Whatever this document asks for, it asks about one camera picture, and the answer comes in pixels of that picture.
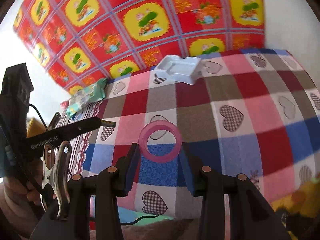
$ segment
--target gingham heart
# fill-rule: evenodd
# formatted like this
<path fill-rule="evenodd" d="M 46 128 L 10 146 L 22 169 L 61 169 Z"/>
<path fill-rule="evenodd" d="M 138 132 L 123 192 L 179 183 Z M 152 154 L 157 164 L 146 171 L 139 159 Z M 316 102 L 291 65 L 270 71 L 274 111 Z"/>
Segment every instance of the gingham heart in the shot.
<path fill-rule="evenodd" d="M 266 60 L 260 54 L 258 54 L 257 56 L 251 56 L 250 59 L 257 67 L 265 68 L 267 65 Z"/>
<path fill-rule="evenodd" d="M 222 125 L 229 132 L 238 130 L 244 119 L 244 115 L 232 106 L 221 106 L 220 114 L 225 117 L 222 121 Z"/>
<path fill-rule="evenodd" d="M 313 100 L 313 102 L 315 103 L 316 109 L 320 110 L 320 98 L 314 93 L 310 93 L 310 97 Z"/>
<path fill-rule="evenodd" d="M 162 197 L 152 190 L 149 190 L 142 195 L 142 201 L 145 204 L 142 211 L 146 214 L 163 215 L 168 209 Z"/>
<path fill-rule="evenodd" d="M 299 171 L 299 178 L 302 183 L 311 180 L 312 170 L 307 165 L 302 166 Z"/>
<path fill-rule="evenodd" d="M 167 79 L 166 78 L 158 78 L 157 74 L 155 73 L 155 79 L 153 80 L 154 84 L 161 84 L 163 83 L 164 81 L 166 81 Z"/>
<path fill-rule="evenodd" d="M 103 132 L 101 133 L 101 136 L 100 136 L 101 141 L 107 140 L 110 137 L 110 135 L 113 133 L 113 131 L 114 131 L 113 127 L 104 126 Z"/>

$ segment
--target white wall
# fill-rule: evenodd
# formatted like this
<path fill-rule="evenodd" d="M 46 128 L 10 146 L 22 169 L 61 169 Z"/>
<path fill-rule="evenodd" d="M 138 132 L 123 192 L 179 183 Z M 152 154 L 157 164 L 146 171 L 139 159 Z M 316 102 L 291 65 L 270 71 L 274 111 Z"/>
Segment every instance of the white wall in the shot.
<path fill-rule="evenodd" d="M 0 89 L 5 69 L 25 62 L 34 87 L 30 103 L 35 105 L 44 121 L 49 124 L 56 112 L 61 112 L 60 103 L 70 95 L 55 84 L 34 56 L 28 52 L 24 44 L 13 31 L 13 22 L 23 0 L 16 0 L 0 25 Z M 28 116 L 37 117 L 36 111 L 29 109 Z"/>
<path fill-rule="evenodd" d="M 306 0 L 264 0 L 266 47 L 289 51 L 320 88 L 320 23 Z"/>

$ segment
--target copper rivet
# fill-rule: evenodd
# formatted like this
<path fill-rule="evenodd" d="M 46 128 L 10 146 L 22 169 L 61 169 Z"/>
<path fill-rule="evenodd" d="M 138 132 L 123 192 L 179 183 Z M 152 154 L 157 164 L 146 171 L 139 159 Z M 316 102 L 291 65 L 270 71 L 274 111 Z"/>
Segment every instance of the copper rivet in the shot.
<path fill-rule="evenodd" d="M 72 179 L 73 180 L 79 180 L 79 179 L 81 179 L 81 175 L 80 174 L 75 174 L 75 175 L 72 176 Z"/>
<path fill-rule="evenodd" d="M 115 166 L 110 166 L 109 168 L 108 168 L 108 172 L 110 172 L 110 173 L 114 173 L 114 172 L 116 172 L 117 171 L 117 167 L 115 167 Z"/>
<path fill-rule="evenodd" d="M 210 172 L 211 171 L 210 166 L 203 166 L 201 169 L 203 172 Z"/>
<path fill-rule="evenodd" d="M 247 176 L 241 173 L 241 174 L 238 175 L 238 179 L 239 180 L 246 180 Z"/>

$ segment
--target yellow object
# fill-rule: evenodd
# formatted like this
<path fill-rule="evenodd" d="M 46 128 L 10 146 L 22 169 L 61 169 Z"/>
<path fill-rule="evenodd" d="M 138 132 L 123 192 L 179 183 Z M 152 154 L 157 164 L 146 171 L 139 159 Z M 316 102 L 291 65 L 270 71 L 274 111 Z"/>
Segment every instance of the yellow object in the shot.
<path fill-rule="evenodd" d="M 169 20 L 161 5 L 146 3 L 124 15 L 124 26 L 137 41 L 160 37 L 169 30 Z"/>
<path fill-rule="evenodd" d="M 79 86 L 79 85 L 75 85 L 74 87 L 70 88 L 69 89 L 69 93 L 71 95 L 74 95 L 75 93 L 77 93 L 80 89 L 83 89 L 82 86 Z"/>
<path fill-rule="evenodd" d="M 230 0 L 233 19 L 241 25 L 260 26 L 263 24 L 263 2 L 262 0 Z"/>
<path fill-rule="evenodd" d="M 50 5 L 48 0 L 36 0 L 30 10 L 32 20 L 36 25 L 41 25 L 48 16 Z"/>
<path fill-rule="evenodd" d="M 30 122 L 27 124 L 27 138 L 42 134 L 44 132 L 44 125 L 36 118 L 32 117 Z"/>
<path fill-rule="evenodd" d="M 113 78 L 117 78 L 117 77 L 120 77 L 122 73 L 125 75 L 138 70 L 139 70 L 139 67 L 133 61 L 124 60 L 118 64 L 114 64 L 109 71 Z"/>
<path fill-rule="evenodd" d="M 217 38 L 199 39 L 192 42 L 189 47 L 190 56 L 192 57 L 223 51 L 225 51 L 225 45 L 222 40 Z"/>
<path fill-rule="evenodd" d="M 299 213 L 304 217 L 315 218 L 320 211 L 320 183 L 317 180 L 307 181 L 297 191 L 273 201 L 274 211 L 285 208 L 289 214 Z M 292 240 L 297 238 L 289 232 Z"/>
<path fill-rule="evenodd" d="M 79 47 L 71 48 L 63 57 L 66 65 L 74 73 L 82 73 L 91 65 L 91 61 L 84 51 Z"/>
<path fill-rule="evenodd" d="M 70 22 L 77 27 L 85 25 L 99 12 L 97 0 L 70 0 L 65 8 L 65 14 Z"/>

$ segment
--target plaid tablecloth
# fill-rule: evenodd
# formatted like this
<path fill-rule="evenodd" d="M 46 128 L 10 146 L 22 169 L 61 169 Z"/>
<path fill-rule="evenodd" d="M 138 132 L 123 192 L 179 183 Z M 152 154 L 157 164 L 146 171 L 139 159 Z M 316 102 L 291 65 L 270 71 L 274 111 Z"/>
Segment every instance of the plaid tablecloth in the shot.
<path fill-rule="evenodd" d="M 314 177 L 320 171 L 320 94 L 299 63 L 286 51 L 270 49 L 201 58 L 203 77 L 194 85 L 160 79 L 152 69 L 109 84 L 107 99 L 86 111 L 117 127 L 85 135 L 88 140 L 77 147 L 72 171 L 91 176 L 114 165 L 145 125 L 163 119 L 177 125 L 204 165 L 230 176 L 245 173 L 270 202 Z M 174 143 L 172 134 L 158 131 L 148 148 L 160 156 Z M 167 163 L 141 157 L 132 191 L 118 204 L 145 213 L 197 217 L 201 198 L 193 198 L 185 186 L 179 156 Z"/>

